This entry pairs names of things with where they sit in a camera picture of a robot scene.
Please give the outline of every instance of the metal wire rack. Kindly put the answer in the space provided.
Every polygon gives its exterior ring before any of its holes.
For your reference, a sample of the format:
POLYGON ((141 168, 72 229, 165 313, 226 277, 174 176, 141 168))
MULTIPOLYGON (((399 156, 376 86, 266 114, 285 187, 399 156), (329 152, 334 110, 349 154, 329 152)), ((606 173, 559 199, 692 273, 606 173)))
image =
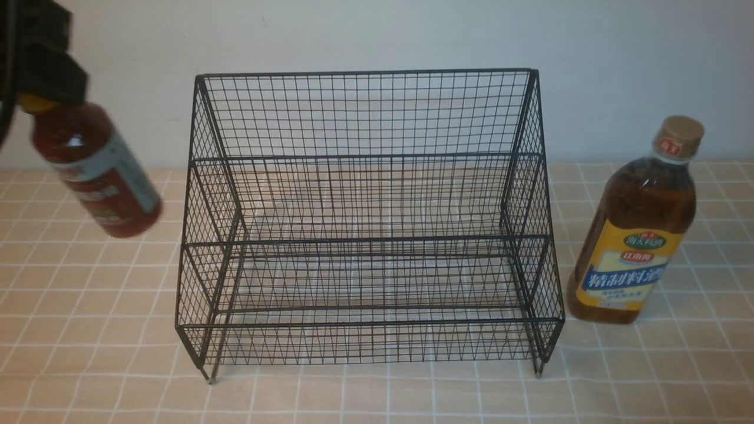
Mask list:
POLYGON ((176 329, 220 364, 529 358, 565 321, 533 69, 200 75, 176 329))

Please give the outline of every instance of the yellow label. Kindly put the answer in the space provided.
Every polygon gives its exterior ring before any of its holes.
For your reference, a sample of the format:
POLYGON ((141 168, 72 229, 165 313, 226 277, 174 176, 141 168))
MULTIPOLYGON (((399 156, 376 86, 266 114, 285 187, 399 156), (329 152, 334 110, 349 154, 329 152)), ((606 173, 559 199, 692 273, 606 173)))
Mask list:
POLYGON ((587 306, 638 311, 683 234, 619 229, 605 220, 576 297, 587 306))

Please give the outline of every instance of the bottle neck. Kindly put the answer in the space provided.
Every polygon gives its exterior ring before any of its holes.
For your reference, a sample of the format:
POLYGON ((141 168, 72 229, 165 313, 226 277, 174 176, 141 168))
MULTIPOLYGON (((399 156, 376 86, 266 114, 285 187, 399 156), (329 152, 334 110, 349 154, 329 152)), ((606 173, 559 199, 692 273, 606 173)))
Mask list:
POLYGON ((688 163, 691 162, 693 157, 690 158, 672 158, 668 155, 666 155, 663 152, 658 151, 656 148, 652 149, 651 153, 649 154, 649 157, 655 158, 659 161, 665 162, 666 164, 676 165, 676 166, 683 166, 687 167, 688 163))

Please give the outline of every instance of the black wire mesh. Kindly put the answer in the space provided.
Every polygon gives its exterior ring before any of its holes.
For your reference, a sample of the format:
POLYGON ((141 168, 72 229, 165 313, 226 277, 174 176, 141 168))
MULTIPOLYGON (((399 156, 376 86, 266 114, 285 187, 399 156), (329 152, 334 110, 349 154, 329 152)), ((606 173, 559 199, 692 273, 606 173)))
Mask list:
POLYGON ((564 322, 538 74, 197 77, 176 327, 219 364, 531 358, 564 322))

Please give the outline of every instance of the bottle cap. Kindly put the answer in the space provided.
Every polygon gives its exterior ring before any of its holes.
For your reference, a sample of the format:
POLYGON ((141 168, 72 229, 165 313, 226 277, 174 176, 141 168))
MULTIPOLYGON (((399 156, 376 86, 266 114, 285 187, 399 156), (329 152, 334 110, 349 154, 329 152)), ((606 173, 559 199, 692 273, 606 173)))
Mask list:
POLYGON ((16 100, 21 109, 26 113, 35 115, 38 113, 44 113, 48 110, 55 109, 60 106, 60 103, 56 103, 52 100, 47 100, 42 97, 34 96, 33 94, 18 94, 16 100))
POLYGON ((693 158, 704 136, 704 126, 694 118, 674 115, 665 118, 652 142, 654 150, 669 159, 693 158))

